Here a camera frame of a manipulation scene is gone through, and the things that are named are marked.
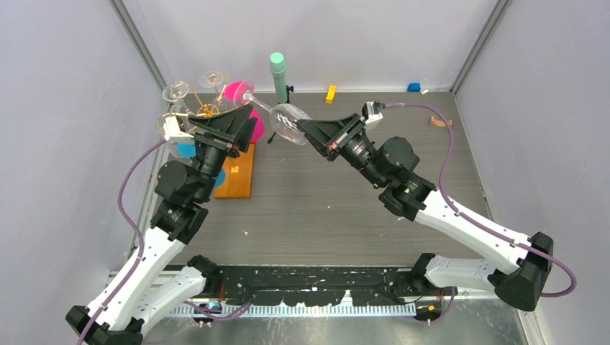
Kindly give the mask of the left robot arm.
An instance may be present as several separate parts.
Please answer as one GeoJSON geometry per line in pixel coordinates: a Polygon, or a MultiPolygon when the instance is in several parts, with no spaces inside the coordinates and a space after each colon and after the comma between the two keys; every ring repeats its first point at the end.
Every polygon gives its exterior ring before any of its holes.
{"type": "Polygon", "coordinates": [[[200,230],[217,179],[227,158],[250,147],[257,119],[251,105],[212,116],[171,113],[160,121],[163,144],[192,142],[190,164],[172,160],[156,176],[161,203],[146,230],[135,230],[137,249],[115,278],[88,305],[75,305],[66,321],[80,344],[141,344],[149,331],[188,299],[215,296],[220,268],[195,256],[169,281],[152,284],[166,265],[200,230]]]}

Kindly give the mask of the blue wine glass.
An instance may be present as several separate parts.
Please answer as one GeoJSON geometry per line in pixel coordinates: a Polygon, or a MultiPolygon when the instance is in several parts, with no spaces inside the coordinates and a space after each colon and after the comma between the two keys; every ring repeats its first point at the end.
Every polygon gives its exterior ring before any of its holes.
{"type": "MultiPolygon", "coordinates": [[[[196,154],[194,144],[178,143],[176,145],[176,148],[177,148],[178,156],[185,158],[185,159],[191,159],[196,154]]],[[[226,177],[227,177],[227,174],[226,174],[224,168],[222,168],[220,173],[216,177],[216,182],[215,182],[214,187],[215,188],[220,187],[225,182],[226,177]]]]}

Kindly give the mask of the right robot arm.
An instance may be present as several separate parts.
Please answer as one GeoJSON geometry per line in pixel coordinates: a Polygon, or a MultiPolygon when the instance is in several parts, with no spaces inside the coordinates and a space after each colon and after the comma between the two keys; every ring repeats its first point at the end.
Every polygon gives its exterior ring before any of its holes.
{"type": "Polygon", "coordinates": [[[409,285],[420,295],[440,288],[470,288],[494,293],[513,308],[534,311],[552,269],[553,240],[538,232],[518,234],[485,217],[467,214],[451,198],[414,171],[419,157],[403,137],[375,147],[364,118],[353,114],[335,121],[301,119],[297,127],[330,162],[344,158],[371,185],[393,215],[441,231],[478,253],[480,259],[420,255],[409,272],[409,285]]]}

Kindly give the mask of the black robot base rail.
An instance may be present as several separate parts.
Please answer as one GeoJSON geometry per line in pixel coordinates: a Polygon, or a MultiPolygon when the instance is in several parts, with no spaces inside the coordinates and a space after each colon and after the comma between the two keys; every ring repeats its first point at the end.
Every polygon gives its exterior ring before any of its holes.
{"type": "Polygon", "coordinates": [[[409,268],[221,266],[162,317],[242,318],[441,315],[450,298],[477,295],[469,287],[417,287],[409,268]]]}

